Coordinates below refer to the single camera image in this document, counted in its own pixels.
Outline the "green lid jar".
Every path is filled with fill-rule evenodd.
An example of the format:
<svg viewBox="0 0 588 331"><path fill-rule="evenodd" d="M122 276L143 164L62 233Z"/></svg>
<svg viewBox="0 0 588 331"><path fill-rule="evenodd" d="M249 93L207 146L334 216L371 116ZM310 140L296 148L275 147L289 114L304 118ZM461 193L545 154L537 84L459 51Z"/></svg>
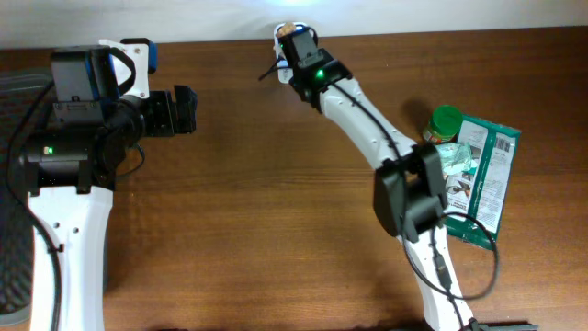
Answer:
<svg viewBox="0 0 588 331"><path fill-rule="evenodd" d="M463 114L458 108L440 106L435 109L423 130L424 140L434 144L449 143L458 134L462 122Z"/></svg>

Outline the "green 3M wipes package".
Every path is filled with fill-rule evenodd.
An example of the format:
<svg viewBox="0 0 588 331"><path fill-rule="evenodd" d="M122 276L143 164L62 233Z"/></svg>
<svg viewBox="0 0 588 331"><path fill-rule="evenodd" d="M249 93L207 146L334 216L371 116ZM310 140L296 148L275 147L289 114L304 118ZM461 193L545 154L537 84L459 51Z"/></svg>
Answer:
<svg viewBox="0 0 588 331"><path fill-rule="evenodd" d="M457 143L470 150L470 169L447 178L447 231L490 250L498 240L504 203L521 132L465 116Z"/></svg>

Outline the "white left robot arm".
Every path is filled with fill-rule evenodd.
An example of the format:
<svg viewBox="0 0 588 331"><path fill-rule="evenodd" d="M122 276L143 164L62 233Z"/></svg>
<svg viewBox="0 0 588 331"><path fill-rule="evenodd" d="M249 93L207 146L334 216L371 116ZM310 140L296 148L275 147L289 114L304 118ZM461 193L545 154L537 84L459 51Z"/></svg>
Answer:
<svg viewBox="0 0 588 331"><path fill-rule="evenodd" d="M144 137L190 134L197 94L153 91L156 45L101 40L51 54L49 115L24 141L20 205L31 215L34 258L30 328L104 328L107 223L119 166Z"/></svg>

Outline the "mint green tissue pack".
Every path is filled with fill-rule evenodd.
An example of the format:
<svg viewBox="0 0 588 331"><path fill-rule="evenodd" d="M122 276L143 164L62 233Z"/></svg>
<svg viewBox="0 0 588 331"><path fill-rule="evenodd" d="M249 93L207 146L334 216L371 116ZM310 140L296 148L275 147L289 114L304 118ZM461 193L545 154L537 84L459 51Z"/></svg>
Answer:
<svg viewBox="0 0 588 331"><path fill-rule="evenodd" d="M476 171L479 166L468 143L442 143L435 148L440 156L442 171L447 176Z"/></svg>

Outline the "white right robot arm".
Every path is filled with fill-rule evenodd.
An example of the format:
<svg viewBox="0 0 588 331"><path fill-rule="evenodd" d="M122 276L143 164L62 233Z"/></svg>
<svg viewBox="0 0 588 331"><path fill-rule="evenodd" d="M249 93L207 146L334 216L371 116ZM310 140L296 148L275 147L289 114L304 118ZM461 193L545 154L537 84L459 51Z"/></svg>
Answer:
<svg viewBox="0 0 588 331"><path fill-rule="evenodd" d="M364 94L358 80L318 44L309 26L284 23L275 30L277 60L291 72L300 99L335 123L374 171L373 209L399 240L433 330L474 330L476 320L458 286L443 225L447 195L441 159L430 144L399 132Z"/></svg>

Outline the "white tube brown cap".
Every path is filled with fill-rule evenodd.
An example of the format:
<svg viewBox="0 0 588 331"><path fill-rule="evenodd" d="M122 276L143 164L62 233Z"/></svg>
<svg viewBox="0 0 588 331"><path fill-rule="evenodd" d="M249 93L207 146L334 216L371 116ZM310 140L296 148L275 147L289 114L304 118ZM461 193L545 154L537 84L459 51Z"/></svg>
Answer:
<svg viewBox="0 0 588 331"><path fill-rule="evenodd" d="M285 23L281 28L277 30L277 37L284 37L297 30L297 26L293 22Z"/></svg>

